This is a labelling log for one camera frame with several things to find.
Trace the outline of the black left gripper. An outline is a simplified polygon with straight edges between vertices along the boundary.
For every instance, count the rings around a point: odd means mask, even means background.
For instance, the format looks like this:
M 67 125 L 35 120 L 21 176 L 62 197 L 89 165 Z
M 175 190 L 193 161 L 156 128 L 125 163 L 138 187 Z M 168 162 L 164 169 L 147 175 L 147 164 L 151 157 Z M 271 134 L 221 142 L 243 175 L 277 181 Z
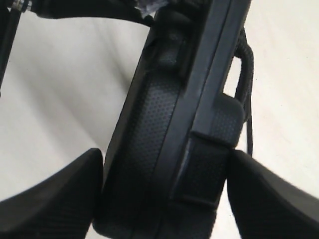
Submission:
M 151 16 L 142 17 L 128 0 L 34 0 L 32 12 L 49 19 L 104 17 L 152 25 Z

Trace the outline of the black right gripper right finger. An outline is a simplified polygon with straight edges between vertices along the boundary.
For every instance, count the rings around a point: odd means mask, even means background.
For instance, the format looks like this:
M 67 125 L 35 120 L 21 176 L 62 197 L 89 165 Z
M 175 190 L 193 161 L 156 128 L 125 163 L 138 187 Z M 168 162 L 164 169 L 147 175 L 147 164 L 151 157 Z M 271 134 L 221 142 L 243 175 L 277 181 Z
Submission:
M 230 156 L 227 193 L 243 239 L 319 237 L 319 200 L 240 150 Z

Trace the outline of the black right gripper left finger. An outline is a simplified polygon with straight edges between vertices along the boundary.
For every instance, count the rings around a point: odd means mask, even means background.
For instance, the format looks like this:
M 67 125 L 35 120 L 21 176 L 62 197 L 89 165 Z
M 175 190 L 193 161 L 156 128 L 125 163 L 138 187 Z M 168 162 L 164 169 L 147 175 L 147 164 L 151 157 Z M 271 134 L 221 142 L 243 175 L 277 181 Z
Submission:
M 36 186 L 0 203 L 2 239 L 83 239 L 100 197 L 103 156 L 83 153 Z

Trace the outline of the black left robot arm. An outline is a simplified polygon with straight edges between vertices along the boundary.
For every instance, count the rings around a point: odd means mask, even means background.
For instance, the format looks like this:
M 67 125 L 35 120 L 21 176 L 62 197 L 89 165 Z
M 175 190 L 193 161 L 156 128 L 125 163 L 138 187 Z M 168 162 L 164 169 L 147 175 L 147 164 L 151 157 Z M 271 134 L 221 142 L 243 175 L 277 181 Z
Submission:
M 0 81 L 3 82 L 20 16 L 47 19 L 105 17 L 149 26 L 158 7 L 151 0 L 2 0 L 0 2 Z

